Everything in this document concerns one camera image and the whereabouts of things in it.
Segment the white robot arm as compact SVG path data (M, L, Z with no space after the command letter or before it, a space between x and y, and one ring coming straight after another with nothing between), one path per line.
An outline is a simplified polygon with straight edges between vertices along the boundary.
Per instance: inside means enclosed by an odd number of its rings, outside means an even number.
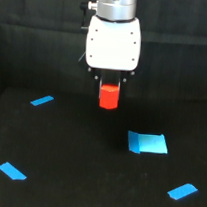
M86 30L84 56L93 78L99 82L99 103L103 109L117 108L121 83L135 72L140 60L141 28L136 17L137 0L96 0L80 4L92 10Z

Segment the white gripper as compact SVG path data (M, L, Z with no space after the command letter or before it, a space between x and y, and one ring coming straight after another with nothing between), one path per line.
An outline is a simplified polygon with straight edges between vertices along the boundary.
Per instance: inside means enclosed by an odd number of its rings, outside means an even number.
M98 105L104 83L118 83L118 101L122 82L136 70L140 60L141 28L137 18L129 22L107 22L92 16L86 34L85 62L88 71L99 78Z

